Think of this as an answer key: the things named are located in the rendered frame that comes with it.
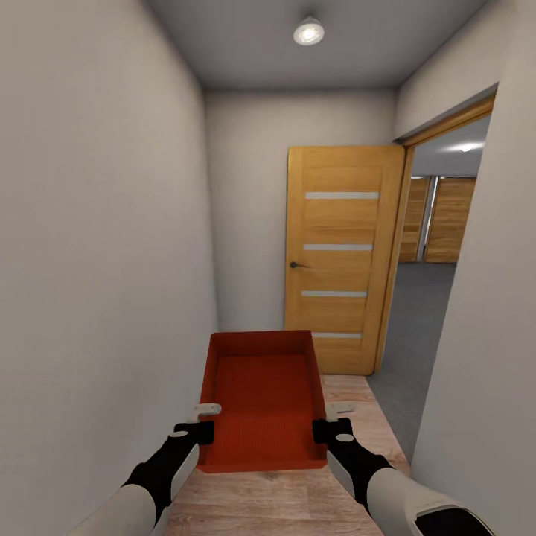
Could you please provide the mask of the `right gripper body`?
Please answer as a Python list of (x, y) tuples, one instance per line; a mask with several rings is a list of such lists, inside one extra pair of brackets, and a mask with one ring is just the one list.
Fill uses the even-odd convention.
[(341, 430), (347, 430), (353, 435), (350, 418), (338, 418), (338, 422), (327, 422), (321, 419), (320, 421), (313, 421), (313, 437), (316, 444), (328, 444), (328, 434), (334, 428), (340, 428)]

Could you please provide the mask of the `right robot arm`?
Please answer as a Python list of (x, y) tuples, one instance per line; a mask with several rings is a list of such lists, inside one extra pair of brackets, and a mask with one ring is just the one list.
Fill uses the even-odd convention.
[(360, 446), (350, 418), (353, 401), (325, 404), (326, 420), (313, 421), (316, 444), (328, 444), (328, 467), (346, 491), (363, 504), (384, 536), (495, 536), (472, 511), (429, 489)]

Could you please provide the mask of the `storage box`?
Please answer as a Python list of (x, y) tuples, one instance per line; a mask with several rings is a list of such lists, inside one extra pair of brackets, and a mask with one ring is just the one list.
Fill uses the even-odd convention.
[(214, 442), (200, 445), (204, 473), (319, 469), (328, 444), (316, 444), (313, 421), (326, 420), (310, 330), (211, 335), (200, 404), (221, 405)]

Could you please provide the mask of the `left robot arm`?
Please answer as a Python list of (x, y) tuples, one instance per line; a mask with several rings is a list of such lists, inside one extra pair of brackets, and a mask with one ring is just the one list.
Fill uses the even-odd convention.
[(196, 467), (199, 446), (214, 442), (214, 421), (200, 421), (199, 416), (219, 413), (220, 404), (190, 405), (187, 423), (176, 424), (161, 448), (64, 536), (150, 536), (164, 509), (176, 499)]

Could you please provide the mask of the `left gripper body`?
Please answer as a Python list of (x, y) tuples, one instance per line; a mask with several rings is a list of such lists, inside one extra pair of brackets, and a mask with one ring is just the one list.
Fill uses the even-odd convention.
[(200, 421), (196, 424), (178, 423), (174, 426), (174, 432), (180, 429), (194, 429), (198, 433), (199, 445), (209, 445), (214, 442), (214, 421)]

